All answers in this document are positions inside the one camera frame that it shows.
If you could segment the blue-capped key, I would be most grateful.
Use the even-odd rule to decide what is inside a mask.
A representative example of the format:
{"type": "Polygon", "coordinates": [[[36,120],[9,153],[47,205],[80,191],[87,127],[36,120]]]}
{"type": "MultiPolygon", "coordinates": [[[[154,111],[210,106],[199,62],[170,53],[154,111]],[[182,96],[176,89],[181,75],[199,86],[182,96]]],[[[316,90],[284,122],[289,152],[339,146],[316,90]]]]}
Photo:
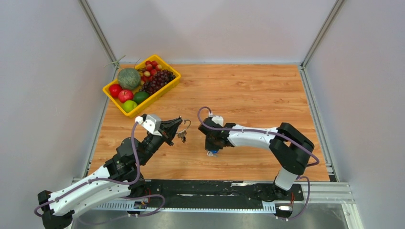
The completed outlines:
{"type": "Polygon", "coordinates": [[[217,157],[218,150],[207,151],[207,156],[217,157]]]}

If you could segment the silver keyring with keys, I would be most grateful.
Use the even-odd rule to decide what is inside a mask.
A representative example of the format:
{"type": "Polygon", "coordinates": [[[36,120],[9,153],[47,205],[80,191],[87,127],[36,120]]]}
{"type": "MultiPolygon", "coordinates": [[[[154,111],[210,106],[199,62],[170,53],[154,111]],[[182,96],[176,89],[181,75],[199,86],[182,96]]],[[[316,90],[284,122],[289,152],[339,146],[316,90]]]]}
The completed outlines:
{"type": "Polygon", "coordinates": [[[183,130],[181,130],[181,131],[179,131],[178,133],[177,133],[177,137],[183,142],[183,143],[186,143],[186,135],[187,135],[187,130],[189,129],[189,127],[191,126],[191,120],[189,120],[189,119],[185,119],[184,121],[183,121],[183,123],[184,124],[187,124],[186,125],[186,127],[183,129],[183,130]]]}

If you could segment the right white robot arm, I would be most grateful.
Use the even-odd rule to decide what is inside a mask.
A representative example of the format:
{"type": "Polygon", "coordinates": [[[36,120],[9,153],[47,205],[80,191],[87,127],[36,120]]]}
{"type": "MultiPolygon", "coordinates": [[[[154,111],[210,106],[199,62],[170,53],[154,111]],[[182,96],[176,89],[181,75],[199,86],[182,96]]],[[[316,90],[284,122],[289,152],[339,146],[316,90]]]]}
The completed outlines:
{"type": "Polygon", "coordinates": [[[295,180],[309,167],[315,148],[312,141],[289,123],[272,128],[252,128],[223,123],[220,116],[205,118],[199,131],[205,135],[205,149],[213,154],[225,147],[250,146],[270,150],[281,165],[273,185],[273,194],[285,199],[295,180]]]}

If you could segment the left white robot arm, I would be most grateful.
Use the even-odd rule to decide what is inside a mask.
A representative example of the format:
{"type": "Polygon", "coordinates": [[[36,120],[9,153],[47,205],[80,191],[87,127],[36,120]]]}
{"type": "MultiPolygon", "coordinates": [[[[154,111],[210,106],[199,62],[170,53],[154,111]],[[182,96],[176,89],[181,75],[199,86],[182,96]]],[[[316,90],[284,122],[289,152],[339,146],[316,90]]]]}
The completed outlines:
{"type": "Polygon", "coordinates": [[[136,117],[133,128],[141,126],[147,131],[139,141],[124,139],[116,154],[95,172],[56,192],[44,190],[38,197],[36,216],[41,217],[46,229],[65,229],[85,212],[116,198],[143,198],[146,181],[140,167],[144,166],[164,144],[173,145],[183,119],[162,121],[154,114],[136,117]]]}

